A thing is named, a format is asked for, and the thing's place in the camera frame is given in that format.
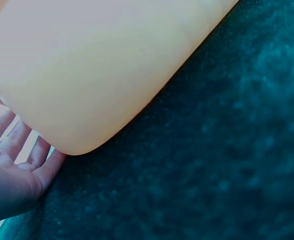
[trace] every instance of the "dark fabric surface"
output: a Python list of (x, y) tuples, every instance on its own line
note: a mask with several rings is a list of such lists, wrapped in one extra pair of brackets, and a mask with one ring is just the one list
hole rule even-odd
[(294, 0), (240, 0), (139, 116), (70, 157), (0, 234), (294, 240)]

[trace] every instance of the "peach-colored plastic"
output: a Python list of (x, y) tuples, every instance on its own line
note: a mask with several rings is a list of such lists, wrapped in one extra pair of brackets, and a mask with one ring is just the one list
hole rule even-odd
[(63, 153), (128, 124), (237, 0), (0, 0), (0, 99)]

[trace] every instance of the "felt texture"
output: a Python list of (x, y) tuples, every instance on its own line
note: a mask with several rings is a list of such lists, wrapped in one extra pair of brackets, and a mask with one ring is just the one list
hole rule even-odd
[(240, 0), (141, 114), (69, 157), (0, 237), (294, 240), (294, 0)]

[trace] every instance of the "hand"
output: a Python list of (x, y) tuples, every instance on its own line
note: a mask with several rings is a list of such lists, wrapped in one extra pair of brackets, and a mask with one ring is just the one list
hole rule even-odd
[[(15, 118), (0, 116), (0, 137)], [(0, 142), (0, 220), (30, 210), (56, 176), (65, 155), (57, 150), (46, 160), (50, 144), (38, 137), (26, 162), (15, 164), (31, 129), (21, 120)]]

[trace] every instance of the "skin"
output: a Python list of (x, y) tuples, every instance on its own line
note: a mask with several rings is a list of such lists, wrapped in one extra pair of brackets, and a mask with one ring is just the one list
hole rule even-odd
[[(0, 116), (0, 137), (15, 118), (7, 111)], [(47, 190), (65, 160), (57, 150), (46, 160), (50, 144), (39, 137), (26, 162), (15, 160), (31, 132), (23, 121), (0, 142), (0, 220), (30, 210)]]
[(126, 126), (237, 0), (5, 2), (0, 100), (80, 155)]

